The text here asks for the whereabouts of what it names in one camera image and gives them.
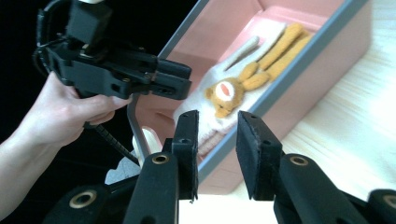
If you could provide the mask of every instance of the stuffed animal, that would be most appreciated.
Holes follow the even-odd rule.
[[[246,91],[256,90],[270,79],[265,72],[255,74],[258,68],[258,63],[250,63],[239,77],[224,78],[205,90],[205,97],[215,107],[217,118],[227,117],[242,103]]]
[[[223,119],[242,104],[245,92],[273,82],[310,41],[300,23],[289,25],[275,45],[257,62],[249,63],[239,77],[226,77],[205,90],[205,98],[215,107],[215,117]]]

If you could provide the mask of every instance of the black cable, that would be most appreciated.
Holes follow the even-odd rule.
[[[132,155],[128,149],[126,149],[110,132],[108,132],[103,125],[96,125],[94,129],[103,137],[105,140],[113,146],[121,155],[128,158],[134,164],[139,165],[138,159]]]

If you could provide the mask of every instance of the pink box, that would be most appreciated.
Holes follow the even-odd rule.
[[[314,37],[249,109],[282,139],[366,52],[371,9],[368,0],[201,0],[159,57],[191,67],[193,91],[210,67],[252,35],[260,35],[262,21],[299,22]],[[136,118],[163,144],[173,137],[173,113],[180,104],[141,95]],[[233,127],[199,161],[200,193],[227,194],[243,181],[235,139]]]

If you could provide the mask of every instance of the light wooden surface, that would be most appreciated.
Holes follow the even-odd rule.
[[[341,190],[363,200],[396,189],[396,1],[373,1],[368,52],[282,140],[287,153],[316,161]],[[180,202],[179,223],[276,223],[273,203],[230,195]]]

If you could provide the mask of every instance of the black background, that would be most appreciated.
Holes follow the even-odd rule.
[[[33,66],[32,54],[37,11],[48,2],[0,0],[1,142],[18,127],[45,82]],[[148,53],[158,54],[196,0],[107,0],[106,3],[114,10],[111,34],[145,47]],[[55,17],[67,20],[67,15],[68,7],[58,11]],[[58,20],[53,27],[63,32],[64,21]],[[104,126],[132,149],[133,134],[125,108]],[[23,203],[1,223],[41,223],[51,207],[71,189],[103,183],[107,170],[117,167],[120,158],[95,131],[84,131],[76,142],[61,149]]]

